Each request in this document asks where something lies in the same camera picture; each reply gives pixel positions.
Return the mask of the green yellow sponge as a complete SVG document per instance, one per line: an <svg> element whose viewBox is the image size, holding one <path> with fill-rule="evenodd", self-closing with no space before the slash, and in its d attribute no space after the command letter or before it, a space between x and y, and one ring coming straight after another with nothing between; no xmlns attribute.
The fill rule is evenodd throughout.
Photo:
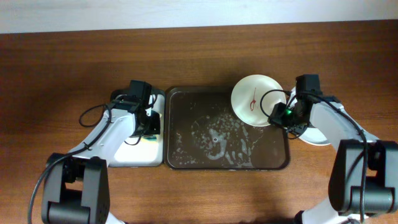
<svg viewBox="0 0 398 224"><path fill-rule="evenodd" d="M141 137L140 142L150 143L150 144L155 143L155 142L157 142L157 136L156 135L155 136L143 136L143 137Z"/></svg>

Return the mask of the pale green plate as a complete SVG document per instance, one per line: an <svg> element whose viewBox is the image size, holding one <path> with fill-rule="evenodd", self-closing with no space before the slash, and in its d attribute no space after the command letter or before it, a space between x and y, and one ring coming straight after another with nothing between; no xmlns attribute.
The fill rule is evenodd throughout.
<svg viewBox="0 0 398 224"><path fill-rule="evenodd" d="M292 89L292 103L290 109L298 116L300 122L307 125L306 130L299 137L302 141L325 146L331 144L337 148L348 125L342 115L343 105L333 98L317 96L313 93L298 94Z"/></svg>

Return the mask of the cream white plate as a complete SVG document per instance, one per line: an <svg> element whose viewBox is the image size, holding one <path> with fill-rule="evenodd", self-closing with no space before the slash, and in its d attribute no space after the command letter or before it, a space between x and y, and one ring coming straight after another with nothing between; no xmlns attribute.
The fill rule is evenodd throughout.
<svg viewBox="0 0 398 224"><path fill-rule="evenodd" d="M238 81L231 94L235 115L248 125L268 126L268 117L261 109L270 115L277 103L286 103L285 94L281 91L268 93L262 100L262 96L270 90L282 90L282 87L265 75L250 75Z"/></svg>

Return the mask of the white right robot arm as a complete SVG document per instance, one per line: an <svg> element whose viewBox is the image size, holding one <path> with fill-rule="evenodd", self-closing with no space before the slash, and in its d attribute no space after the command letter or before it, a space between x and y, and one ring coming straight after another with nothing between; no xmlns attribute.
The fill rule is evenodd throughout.
<svg viewBox="0 0 398 224"><path fill-rule="evenodd" d="M302 134L318 129L336 150L328 197L294 223L364 223L397 211L397 143L364 130L333 98L306 96L294 106L275 104L271 124Z"/></svg>

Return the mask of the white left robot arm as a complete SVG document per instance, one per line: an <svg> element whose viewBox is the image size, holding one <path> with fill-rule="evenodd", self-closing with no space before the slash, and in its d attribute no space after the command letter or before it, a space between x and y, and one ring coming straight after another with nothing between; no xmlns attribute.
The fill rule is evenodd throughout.
<svg viewBox="0 0 398 224"><path fill-rule="evenodd" d="M155 126L138 134L137 113L107 106L91 133L66 154L52 154L44 182L44 223L120 223L110 211L109 167L155 167L163 159L165 102L143 111Z"/></svg>

